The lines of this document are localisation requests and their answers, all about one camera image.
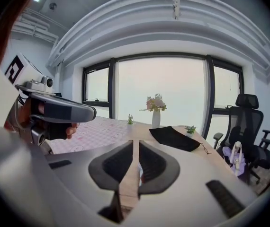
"table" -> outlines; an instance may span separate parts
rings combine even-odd
[[[133,140],[133,162],[129,167],[128,172],[123,178],[122,182],[119,185],[119,193],[120,193],[120,203],[122,208],[132,209],[138,202],[138,186],[139,186],[139,170],[138,170],[138,162],[139,162],[139,141],[153,141],[155,142],[155,138],[151,135],[149,129],[152,128],[149,124],[143,124],[136,122],[133,125],[128,125],[128,132],[124,136],[124,140]],[[173,128],[182,133],[186,134],[185,126],[173,126]],[[197,149],[192,151],[193,154],[199,155],[209,161],[211,164],[216,165],[218,170],[222,172],[222,174],[231,174],[234,175],[229,165],[224,161],[224,159],[214,150],[213,147],[210,146],[207,141],[200,136],[197,132],[194,133],[192,139],[197,140],[202,143],[204,147],[208,150],[208,154],[204,151],[203,146],[200,145]]]

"office chair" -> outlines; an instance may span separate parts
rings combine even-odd
[[[223,156],[222,147],[228,146],[233,148],[236,141],[242,144],[244,158],[246,159],[246,168],[250,174],[255,176],[257,184],[260,182],[260,177],[253,171],[253,167],[258,166],[270,168],[270,151],[267,149],[270,145],[270,140],[266,139],[270,131],[263,130],[264,137],[259,146],[254,145],[258,130],[263,120],[263,113],[256,109],[259,108],[259,103],[256,95],[239,94],[236,100],[236,106],[229,108],[229,126],[225,138],[218,147],[218,142],[222,138],[222,133],[214,135],[214,149]]]

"black cloth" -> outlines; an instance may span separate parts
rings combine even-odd
[[[171,146],[185,151],[193,151],[200,146],[198,141],[179,133],[171,126],[150,129],[150,132],[160,144],[166,146]]]

